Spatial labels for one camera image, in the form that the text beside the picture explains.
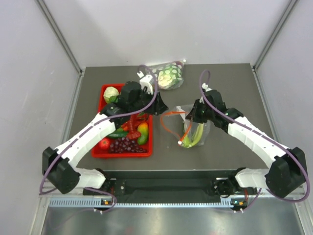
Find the clear orange zip bag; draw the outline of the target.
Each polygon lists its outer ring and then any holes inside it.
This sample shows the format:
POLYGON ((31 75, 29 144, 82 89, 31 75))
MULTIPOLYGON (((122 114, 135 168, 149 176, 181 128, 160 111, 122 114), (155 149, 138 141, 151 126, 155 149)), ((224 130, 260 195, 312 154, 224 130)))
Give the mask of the clear orange zip bag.
POLYGON ((178 145, 183 148, 202 146, 211 129, 211 122, 191 122, 186 117, 191 112, 193 105, 181 105, 160 116, 160 122, 165 131, 172 134, 178 145))

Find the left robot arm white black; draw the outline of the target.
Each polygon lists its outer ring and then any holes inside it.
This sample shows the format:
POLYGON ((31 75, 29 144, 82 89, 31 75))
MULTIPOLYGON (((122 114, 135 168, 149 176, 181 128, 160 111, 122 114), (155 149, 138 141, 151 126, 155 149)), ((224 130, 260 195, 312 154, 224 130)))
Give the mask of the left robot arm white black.
POLYGON ((77 168, 80 160, 103 138, 139 113, 160 115, 168 110, 158 91, 157 80, 144 77, 129 81, 116 102, 106 104, 94 119, 65 143, 43 151, 42 172, 60 193, 75 188, 94 188, 100 194, 110 191, 111 183, 98 169, 77 168))

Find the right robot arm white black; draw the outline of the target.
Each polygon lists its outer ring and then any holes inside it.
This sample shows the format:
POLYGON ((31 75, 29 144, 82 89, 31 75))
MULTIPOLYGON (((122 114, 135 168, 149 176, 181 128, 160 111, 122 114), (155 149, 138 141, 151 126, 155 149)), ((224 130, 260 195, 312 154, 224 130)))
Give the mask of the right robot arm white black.
POLYGON ((240 111, 227 108, 221 94, 211 88, 201 89, 186 117, 194 123, 212 122, 254 152, 266 169, 239 168, 229 176, 228 188, 241 193, 245 188, 264 188, 278 198, 285 198, 303 184, 309 184, 305 154, 274 141, 256 128, 240 111))

